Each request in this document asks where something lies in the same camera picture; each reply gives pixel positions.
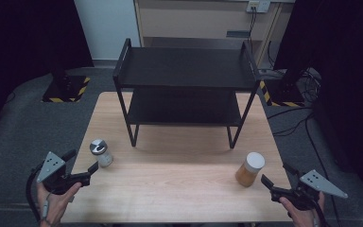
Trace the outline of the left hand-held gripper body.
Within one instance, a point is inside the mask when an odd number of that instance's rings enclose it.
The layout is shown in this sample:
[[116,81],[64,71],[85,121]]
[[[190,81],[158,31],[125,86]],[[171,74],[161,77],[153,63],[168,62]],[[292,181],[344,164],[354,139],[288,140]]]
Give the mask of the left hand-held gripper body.
[[64,194],[75,183],[87,186],[90,184],[90,180],[91,175],[88,170],[78,174],[67,173],[66,162],[52,151],[48,152],[37,177],[37,182],[43,183],[45,189],[55,195]]

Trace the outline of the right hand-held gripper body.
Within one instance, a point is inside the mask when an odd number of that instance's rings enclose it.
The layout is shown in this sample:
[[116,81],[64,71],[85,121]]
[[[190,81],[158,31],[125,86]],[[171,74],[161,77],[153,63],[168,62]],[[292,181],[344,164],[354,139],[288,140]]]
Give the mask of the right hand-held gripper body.
[[275,186],[274,183],[270,183],[270,196],[272,201],[279,202],[281,197],[285,197],[297,209],[307,211],[316,207],[320,199],[320,192],[343,199],[348,198],[347,193],[321,176],[315,169],[306,173],[298,170],[290,170],[290,173],[298,177],[297,185],[290,189],[285,189]]

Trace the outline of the glass jar with silver lid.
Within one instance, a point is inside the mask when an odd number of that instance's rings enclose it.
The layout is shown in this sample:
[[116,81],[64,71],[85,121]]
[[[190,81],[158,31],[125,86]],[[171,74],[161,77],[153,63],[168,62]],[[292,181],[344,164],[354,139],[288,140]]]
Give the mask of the glass jar with silver lid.
[[109,166],[113,162],[113,157],[108,150],[108,145],[102,139],[95,139],[90,144],[90,152],[94,155],[98,164],[102,167]]

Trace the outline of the amber jar with white lid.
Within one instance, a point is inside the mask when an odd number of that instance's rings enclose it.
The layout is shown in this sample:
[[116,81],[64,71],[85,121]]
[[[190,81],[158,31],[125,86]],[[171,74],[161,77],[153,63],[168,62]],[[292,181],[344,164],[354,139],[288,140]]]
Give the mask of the amber jar with white lid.
[[260,170],[265,166],[265,158],[258,152],[250,152],[242,164],[236,171],[235,178],[237,181],[245,186],[250,187]]

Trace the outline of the black two-tier shelf rack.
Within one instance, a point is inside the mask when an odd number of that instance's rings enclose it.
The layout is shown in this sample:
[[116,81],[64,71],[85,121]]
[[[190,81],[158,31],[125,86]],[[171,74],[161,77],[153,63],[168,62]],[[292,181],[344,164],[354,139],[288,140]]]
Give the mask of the black two-tier shelf rack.
[[130,143],[142,125],[224,127],[233,148],[259,87],[251,47],[134,47],[125,40],[112,76]]

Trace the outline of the person's right hand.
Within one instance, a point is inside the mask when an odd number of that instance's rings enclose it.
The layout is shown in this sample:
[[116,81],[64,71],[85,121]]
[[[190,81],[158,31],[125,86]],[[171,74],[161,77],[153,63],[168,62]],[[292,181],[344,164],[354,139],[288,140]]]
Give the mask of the person's right hand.
[[295,227],[317,227],[315,220],[320,222],[320,217],[316,210],[301,211],[297,209],[287,198],[281,197],[279,199],[281,205],[285,208],[287,213],[291,216],[293,225]]

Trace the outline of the person's left hand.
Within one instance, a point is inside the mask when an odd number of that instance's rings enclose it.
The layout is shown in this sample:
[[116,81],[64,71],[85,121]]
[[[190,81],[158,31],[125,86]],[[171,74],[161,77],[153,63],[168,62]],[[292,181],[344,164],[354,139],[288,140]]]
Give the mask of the person's left hand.
[[45,189],[43,183],[37,183],[36,188],[42,216],[40,227],[59,227],[68,203],[73,201],[81,188],[81,183],[75,183],[62,195],[51,194]]

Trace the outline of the black stand with striped base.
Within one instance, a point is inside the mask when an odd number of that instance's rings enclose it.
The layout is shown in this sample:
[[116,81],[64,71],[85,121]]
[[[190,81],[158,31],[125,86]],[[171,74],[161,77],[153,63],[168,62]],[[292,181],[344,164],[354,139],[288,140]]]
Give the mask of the black stand with striped base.
[[44,61],[53,77],[43,94],[43,102],[79,102],[90,79],[86,76],[68,76],[55,51],[48,47]]
[[303,74],[303,60],[296,55],[280,79],[262,79],[260,88],[269,106],[303,107],[304,98],[297,87]]

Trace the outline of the dark curtain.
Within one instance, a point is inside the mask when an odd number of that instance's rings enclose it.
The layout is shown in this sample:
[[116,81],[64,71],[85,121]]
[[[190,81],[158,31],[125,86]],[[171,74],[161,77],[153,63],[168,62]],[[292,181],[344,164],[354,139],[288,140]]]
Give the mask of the dark curtain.
[[17,86],[50,73],[48,47],[66,73],[93,64],[75,0],[0,0],[0,112]]
[[363,182],[363,0],[295,0],[275,67],[299,55],[321,76],[319,122],[342,168]]

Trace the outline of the white wall outlet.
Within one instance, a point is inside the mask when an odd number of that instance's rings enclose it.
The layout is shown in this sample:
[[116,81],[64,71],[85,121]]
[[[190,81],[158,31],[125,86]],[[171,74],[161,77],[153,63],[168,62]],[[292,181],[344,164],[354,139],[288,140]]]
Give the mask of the white wall outlet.
[[270,7],[270,0],[250,0],[246,7],[248,13],[267,13]]

